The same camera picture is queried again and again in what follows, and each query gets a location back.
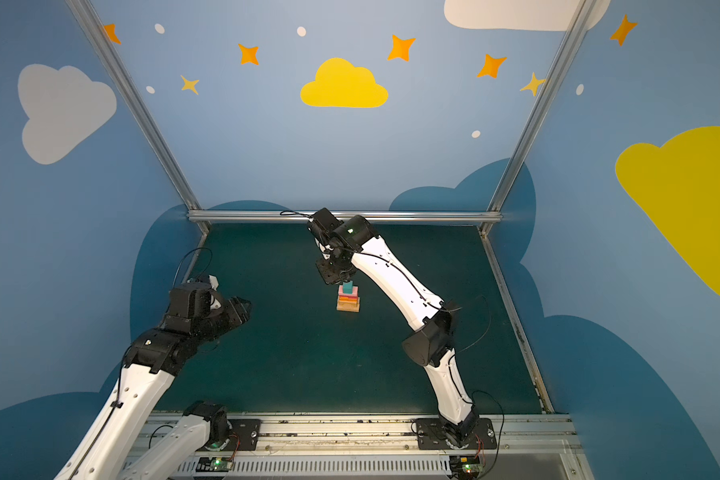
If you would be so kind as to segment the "pink rectangular block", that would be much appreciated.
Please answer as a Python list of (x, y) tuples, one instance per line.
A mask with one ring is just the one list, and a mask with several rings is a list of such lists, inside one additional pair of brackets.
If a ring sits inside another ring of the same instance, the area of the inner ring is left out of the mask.
[(359, 298), (359, 287), (354, 285), (354, 293), (353, 295), (344, 295), (342, 293), (342, 285), (338, 288), (338, 299), (344, 298), (344, 299), (358, 299)]

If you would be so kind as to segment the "natural wood block diagonal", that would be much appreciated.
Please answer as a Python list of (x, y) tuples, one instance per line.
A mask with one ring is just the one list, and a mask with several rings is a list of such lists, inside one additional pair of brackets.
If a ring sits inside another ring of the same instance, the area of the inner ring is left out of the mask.
[(360, 304), (359, 303), (345, 303), (345, 302), (338, 302), (336, 309), (338, 311), (343, 312), (354, 312), (357, 313), (360, 310)]

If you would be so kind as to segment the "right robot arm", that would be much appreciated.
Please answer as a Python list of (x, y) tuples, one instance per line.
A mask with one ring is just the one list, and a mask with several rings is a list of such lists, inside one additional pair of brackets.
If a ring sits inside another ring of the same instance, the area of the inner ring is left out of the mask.
[(340, 220), (323, 208), (309, 217), (308, 228), (321, 250), (316, 266), (326, 284), (347, 283), (360, 271), (402, 313), (412, 330), (402, 347), (429, 378), (443, 436), (456, 448), (466, 447), (479, 414), (456, 361), (454, 334), (460, 307), (444, 302), (417, 280), (365, 217)]

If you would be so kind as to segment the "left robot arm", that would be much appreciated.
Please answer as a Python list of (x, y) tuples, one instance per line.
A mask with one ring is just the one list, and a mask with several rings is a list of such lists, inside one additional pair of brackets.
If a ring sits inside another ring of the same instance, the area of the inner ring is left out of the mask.
[(204, 275), (171, 289), (160, 323), (125, 351), (107, 402), (60, 479), (166, 479), (191, 453), (227, 439), (226, 410), (194, 403), (169, 433), (131, 467), (124, 466), (154, 407), (201, 345), (220, 339), (250, 320), (252, 304), (224, 297), (216, 278)]

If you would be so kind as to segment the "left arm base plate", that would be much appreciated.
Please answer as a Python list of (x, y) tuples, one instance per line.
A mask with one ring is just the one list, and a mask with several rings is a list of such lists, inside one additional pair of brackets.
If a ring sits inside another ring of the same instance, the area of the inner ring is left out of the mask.
[(228, 436), (220, 444), (222, 452), (255, 451), (257, 448), (262, 421), (258, 418), (229, 418)]

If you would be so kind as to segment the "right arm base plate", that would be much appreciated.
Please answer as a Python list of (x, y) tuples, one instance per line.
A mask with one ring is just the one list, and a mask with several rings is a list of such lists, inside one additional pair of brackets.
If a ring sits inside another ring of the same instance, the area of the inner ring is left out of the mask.
[(450, 438), (438, 418), (417, 418), (412, 422), (420, 450), (496, 450), (498, 433), (489, 418), (479, 418), (472, 432), (461, 441)]

